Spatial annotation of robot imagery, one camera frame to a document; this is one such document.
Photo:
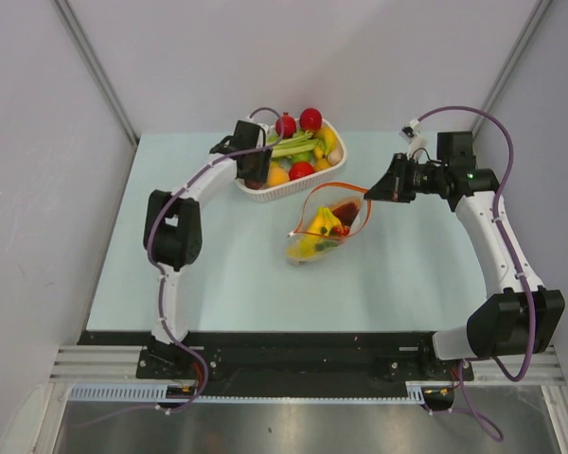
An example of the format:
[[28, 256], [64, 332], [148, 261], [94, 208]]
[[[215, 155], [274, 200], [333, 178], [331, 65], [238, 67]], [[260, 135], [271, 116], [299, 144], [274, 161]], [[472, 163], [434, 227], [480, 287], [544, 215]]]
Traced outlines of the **dark purple passion fruit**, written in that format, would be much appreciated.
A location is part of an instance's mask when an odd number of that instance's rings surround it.
[[261, 190], [264, 188], [265, 183], [263, 182], [257, 182], [257, 181], [253, 181], [253, 180], [245, 180], [244, 181], [244, 185], [251, 190]]

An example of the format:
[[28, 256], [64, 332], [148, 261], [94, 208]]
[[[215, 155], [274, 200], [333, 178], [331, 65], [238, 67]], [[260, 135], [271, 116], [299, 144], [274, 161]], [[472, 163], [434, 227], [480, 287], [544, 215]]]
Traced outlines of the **green white celery stalk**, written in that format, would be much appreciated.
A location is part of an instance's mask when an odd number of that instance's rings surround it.
[[273, 150], [272, 158], [279, 159], [312, 151], [321, 142], [321, 139], [314, 137], [309, 131], [298, 131], [291, 138], [284, 139], [278, 144], [272, 142], [268, 147]]

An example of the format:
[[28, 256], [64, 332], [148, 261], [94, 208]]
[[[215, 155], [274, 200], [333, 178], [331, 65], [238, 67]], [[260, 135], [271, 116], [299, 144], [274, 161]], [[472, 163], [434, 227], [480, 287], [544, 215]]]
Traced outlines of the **clear zip bag red zipper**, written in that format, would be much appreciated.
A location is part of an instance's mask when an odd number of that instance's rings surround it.
[[316, 186], [306, 197], [298, 224], [288, 235], [287, 259], [295, 265], [325, 258], [357, 236], [367, 225], [372, 201], [367, 189], [351, 183]]

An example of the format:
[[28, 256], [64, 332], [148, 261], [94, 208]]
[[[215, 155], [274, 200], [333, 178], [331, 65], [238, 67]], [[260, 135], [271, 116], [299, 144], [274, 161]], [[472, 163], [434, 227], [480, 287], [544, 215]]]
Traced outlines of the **wrinkled yellow lemon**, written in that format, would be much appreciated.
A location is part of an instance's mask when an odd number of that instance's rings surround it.
[[328, 162], [326, 158], [322, 158], [316, 161], [314, 165], [314, 170], [316, 172], [328, 170], [331, 168], [331, 164]]

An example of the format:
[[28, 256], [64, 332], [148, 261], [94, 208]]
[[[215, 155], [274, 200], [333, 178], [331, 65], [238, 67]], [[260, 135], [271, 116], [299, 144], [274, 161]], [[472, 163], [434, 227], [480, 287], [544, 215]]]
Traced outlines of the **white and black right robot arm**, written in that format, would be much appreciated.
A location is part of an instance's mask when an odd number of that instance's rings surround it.
[[460, 327], [433, 334], [433, 347], [417, 356], [419, 371], [440, 379], [452, 359], [538, 354], [558, 327], [565, 301], [532, 270], [508, 218], [500, 184], [480, 168], [469, 131], [441, 132], [436, 157], [421, 162], [426, 139], [411, 127], [402, 136], [407, 151], [393, 156], [384, 175], [365, 193], [368, 201], [409, 203], [417, 195], [446, 201], [465, 228], [484, 276], [487, 299]]

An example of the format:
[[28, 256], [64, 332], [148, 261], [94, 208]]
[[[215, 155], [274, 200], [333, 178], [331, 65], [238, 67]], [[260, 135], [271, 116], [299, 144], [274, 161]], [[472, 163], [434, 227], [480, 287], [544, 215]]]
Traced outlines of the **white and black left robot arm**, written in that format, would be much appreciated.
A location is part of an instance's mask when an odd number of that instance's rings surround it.
[[154, 190], [148, 199], [143, 246], [159, 272], [157, 321], [152, 335], [166, 345], [188, 333], [180, 280], [203, 246], [202, 209], [218, 191], [236, 179], [264, 180], [272, 149], [269, 127], [246, 118], [209, 151], [201, 168], [173, 191]]

